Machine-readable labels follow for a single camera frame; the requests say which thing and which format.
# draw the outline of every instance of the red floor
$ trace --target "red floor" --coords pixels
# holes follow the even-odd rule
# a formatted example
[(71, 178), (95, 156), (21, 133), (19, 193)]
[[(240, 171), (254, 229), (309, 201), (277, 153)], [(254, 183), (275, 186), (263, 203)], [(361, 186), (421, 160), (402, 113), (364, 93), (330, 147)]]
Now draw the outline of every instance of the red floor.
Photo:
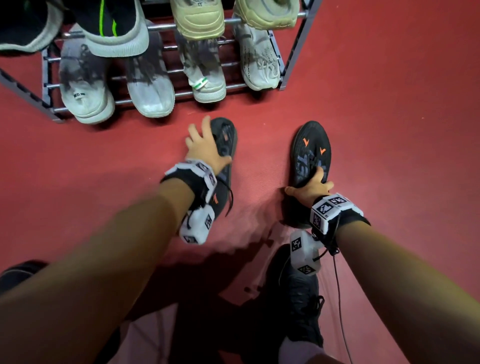
[[(285, 91), (261, 101), (228, 96), (209, 112), (232, 119), (238, 129), (235, 205), (215, 222), (208, 244), (175, 240), (163, 265), (200, 264), (214, 252), (226, 254), (186, 268), (187, 274), (165, 268), (168, 282), (158, 286), (164, 299), (196, 305), (196, 292), (207, 292), (209, 300), (219, 293), (221, 306), (256, 295), (262, 269), (288, 231), (274, 228), (274, 246), (249, 243), (265, 238), (279, 219), (288, 146), (308, 120), (329, 133), (335, 190), (355, 201), (378, 230), (480, 299), (479, 13), (474, 0), (325, 0)], [(287, 55), (294, 32), (277, 37)], [(38, 61), (39, 55), (1, 59), (0, 67), (38, 89)], [(30, 258), (60, 258), (155, 187), (184, 156), (187, 125), (206, 114), (183, 102), (163, 124), (130, 110), (98, 131), (73, 120), (57, 125), (3, 87), (0, 100), (2, 269)], [(405, 363), (341, 256), (339, 275), (355, 364)], [(319, 280), (327, 299), (320, 319), (325, 348), (347, 362), (329, 258)], [(198, 307), (210, 307), (209, 300)], [(185, 318), (210, 318), (188, 305), (179, 315), (182, 310)], [(222, 357), (239, 362), (232, 354)]]

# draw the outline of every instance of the shoe rack frame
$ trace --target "shoe rack frame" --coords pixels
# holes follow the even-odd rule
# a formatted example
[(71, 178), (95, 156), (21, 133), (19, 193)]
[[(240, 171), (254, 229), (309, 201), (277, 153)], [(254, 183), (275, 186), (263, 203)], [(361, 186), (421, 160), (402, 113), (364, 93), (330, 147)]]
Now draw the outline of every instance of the shoe rack frame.
[[(276, 56), (278, 58), (278, 64), (280, 67), (280, 82), (278, 88), (280, 91), (285, 90), (287, 87), (287, 83), (290, 79), (292, 74), (293, 68), (297, 59), (300, 55), (300, 52), (303, 48), (307, 35), (312, 27), (313, 20), (320, 8), (320, 4), (322, 0), (302, 0), (302, 9), (298, 14), (298, 19), (301, 20), (299, 30), (297, 32), (297, 36), (293, 43), (293, 47), (290, 51), (288, 56), (287, 62), (284, 63), (284, 59), (280, 54), (280, 49), (275, 40), (274, 32), (272, 30), (268, 31), (270, 36), (270, 41), (272, 42), (273, 48), (275, 50)], [(227, 18), (225, 19), (226, 25), (233, 25), (238, 24), (241, 22), (240, 18)], [(148, 27), (150, 32), (164, 32), (175, 29), (176, 26), (174, 23), (171, 24), (155, 24)], [(62, 41), (67, 39), (73, 38), (82, 38), (84, 37), (82, 32), (66, 32), (62, 33), (59, 38), (55, 39), (56, 41)], [(226, 40), (219, 40), (218, 44), (230, 44), (235, 43), (234, 39), (226, 39)], [(164, 46), (163, 51), (175, 50), (177, 49), (176, 45), (172, 46)], [(53, 105), (51, 92), (54, 89), (58, 89), (60, 84), (53, 84), (52, 83), (52, 63), (60, 62), (60, 49), (55, 44), (55, 41), (51, 43), (51, 45), (44, 49), (42, 52), (42, 95), (38, 96), (34, 92), (30, 91), (28, 88), (23, 86), (21, 83), (16, 81), (12, 76), (6, 73), (4, 70), (0, 69), (0, 83), (4, 86), (12, 90), (18, 96), (23, 98), (27, 101), (30, 105), (34, 106), (46, 116), (48, 116), (51, 120), (62, 123), (65, 118), (69, 116), (69, 111), (66, 107), (55, 107)], [(223, 63), (222, 67), (234, 67), (240, 64), (239, 61), (237, 62), (229, 62)], [(168, 70), (168, 73), (181, 73), (183, 69), (175, 69), (175, 70)], [(117, 76), (112, 77), (111, 81), (125, 81), (125, 76)], [(245, 88), (247, 85), (245, 83), (238, 83), (238, 84), (230, 84), (227, 85), (227, 90), (235, 90), (239, 88)], [(183, 91), (183, 92), (175, 92), (175, 99), (191, 97), (193, 95), (192, 91)], [(129, 105), (132, 104), (131, 99), (126, 100), (116, 100), (115, 105)]]

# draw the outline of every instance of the hand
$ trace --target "hand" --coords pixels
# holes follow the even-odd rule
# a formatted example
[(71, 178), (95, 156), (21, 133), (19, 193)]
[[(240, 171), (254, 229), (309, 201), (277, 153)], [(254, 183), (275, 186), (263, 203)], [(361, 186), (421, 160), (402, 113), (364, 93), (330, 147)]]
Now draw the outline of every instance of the hand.
[(190, 133), (190, 137), (185, 139), (188, 147), (188, 153), (185, 158), (204, 161), (212, 167), (215, 175), (219, 174), (227, 164), (232, 162), (232, 157), (221, 157), (218, 155), (212, 129), (210, 128), (210, 116), (205, 116), (202, 120), (203, 137), (198, 134), (195, 124), (189, 125), (188, 132)]
[(329, 191), (333, 188), (334, 184), (331, 181), (322, 183), (323, 177), (324, 170), (322, 167), (317, 167), (317, 172), (304, 187), (285, 187), (285, 193), (288, 196), (295, 197), (302, 205), (311, 208), (318, 197), (331, 195)]

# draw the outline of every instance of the forearm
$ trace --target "forearm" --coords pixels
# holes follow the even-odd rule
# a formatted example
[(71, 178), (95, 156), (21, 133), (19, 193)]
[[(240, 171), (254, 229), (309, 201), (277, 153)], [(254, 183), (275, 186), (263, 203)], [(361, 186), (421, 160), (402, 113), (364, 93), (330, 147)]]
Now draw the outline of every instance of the forearm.
[(446, 276), (363, 222), (338, 247), (411, 363), (476, 363), (480, 304)]
[[(118, 213), (87, 243), (0, 298), (5, 363), (91, 363), (131, 309), (193, 202), (182, 181)], [(18, 345), (29, 342), (28, 351)]]

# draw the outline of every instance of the sock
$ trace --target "sock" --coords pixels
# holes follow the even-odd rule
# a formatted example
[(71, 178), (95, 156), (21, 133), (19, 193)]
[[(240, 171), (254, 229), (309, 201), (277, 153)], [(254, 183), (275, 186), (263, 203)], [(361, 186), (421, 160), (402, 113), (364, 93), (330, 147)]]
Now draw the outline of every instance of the sock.
[(325, 350), (309, 341), (290, 341), (285, 337), (278, 351), (278, 364), (305, 364)]

